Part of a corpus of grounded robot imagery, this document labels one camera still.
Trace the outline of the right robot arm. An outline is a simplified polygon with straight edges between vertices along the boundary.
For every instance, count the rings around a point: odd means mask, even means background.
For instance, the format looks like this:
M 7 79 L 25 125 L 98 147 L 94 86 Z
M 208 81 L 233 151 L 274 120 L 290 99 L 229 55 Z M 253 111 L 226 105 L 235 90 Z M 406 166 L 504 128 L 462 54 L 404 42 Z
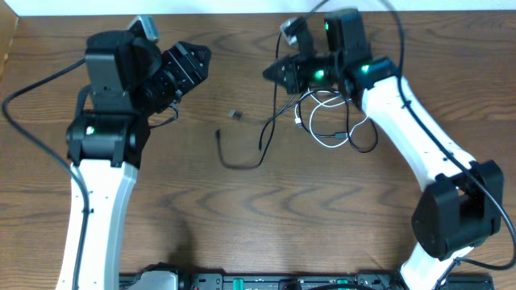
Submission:
M 336 85 L 340 95 L 376 123 L 409 164 L 422 191 L 411 218 L 417 243 L 392 280 L 394 289 L 436 289 L 449 272 L 501 227 L 504 177 L 457 145 L 412 92 L 402 67 L 375 57 L 354 8 L 324 18 L 329 50 L 319 54 L 304 17 L 281 25 L 298 53 L 264 70 L 264 78 L 303 97 Z

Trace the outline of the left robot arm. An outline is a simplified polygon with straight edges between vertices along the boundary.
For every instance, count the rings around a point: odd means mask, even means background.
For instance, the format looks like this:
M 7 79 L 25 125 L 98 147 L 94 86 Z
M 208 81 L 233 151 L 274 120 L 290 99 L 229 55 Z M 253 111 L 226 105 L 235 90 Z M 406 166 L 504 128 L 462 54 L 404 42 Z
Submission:
M 127 205 L 152 125 L 207 77 L 211 51 L 180 41 L 162 52 L 156 38 L 106 31 L 87 39 L 90 83 L 66 131 L 75 175 L 59 289 L 116 289 Z M 90 96 L 93 109 L 85 109 Z

